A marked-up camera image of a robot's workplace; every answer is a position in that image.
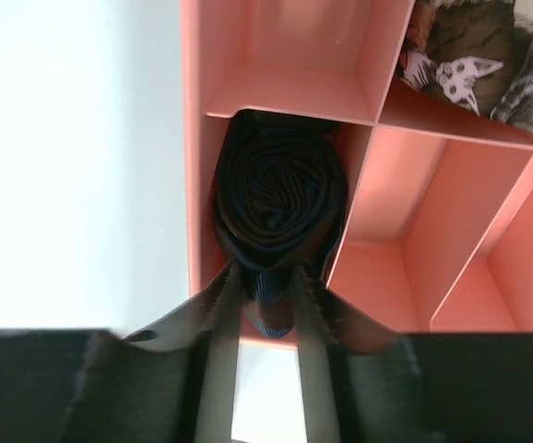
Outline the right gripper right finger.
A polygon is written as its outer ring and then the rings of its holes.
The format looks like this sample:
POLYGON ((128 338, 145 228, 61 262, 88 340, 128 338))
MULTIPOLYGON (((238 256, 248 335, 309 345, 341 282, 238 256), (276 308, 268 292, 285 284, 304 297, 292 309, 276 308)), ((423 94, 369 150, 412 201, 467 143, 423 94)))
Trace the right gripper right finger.
POLYGON ((311 442, 533 442, 533 333, 399 333, 304 268, 291 286, 311 442))

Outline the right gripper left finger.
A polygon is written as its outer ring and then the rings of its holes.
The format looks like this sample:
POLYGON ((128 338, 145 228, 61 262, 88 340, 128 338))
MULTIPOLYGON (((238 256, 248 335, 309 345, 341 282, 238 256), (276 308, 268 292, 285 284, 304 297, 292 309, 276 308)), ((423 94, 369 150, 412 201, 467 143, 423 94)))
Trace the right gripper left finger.
POLYGON ((232 263, 124 338, 0 329, 0 442, 229 441, 242 298, 232 263))

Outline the dark striped necktie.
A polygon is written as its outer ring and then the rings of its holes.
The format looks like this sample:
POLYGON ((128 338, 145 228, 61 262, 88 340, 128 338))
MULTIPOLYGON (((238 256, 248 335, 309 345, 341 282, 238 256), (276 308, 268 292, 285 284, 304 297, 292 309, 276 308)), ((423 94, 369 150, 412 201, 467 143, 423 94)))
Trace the dark striped necktie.
POLYGON ((268 339, 294 327, 297 270, 326 275, 343 231, 348 181, 332 138, 339 124, 242 110, 215 171, 214 229, 242 268, 244 312, 268 339))

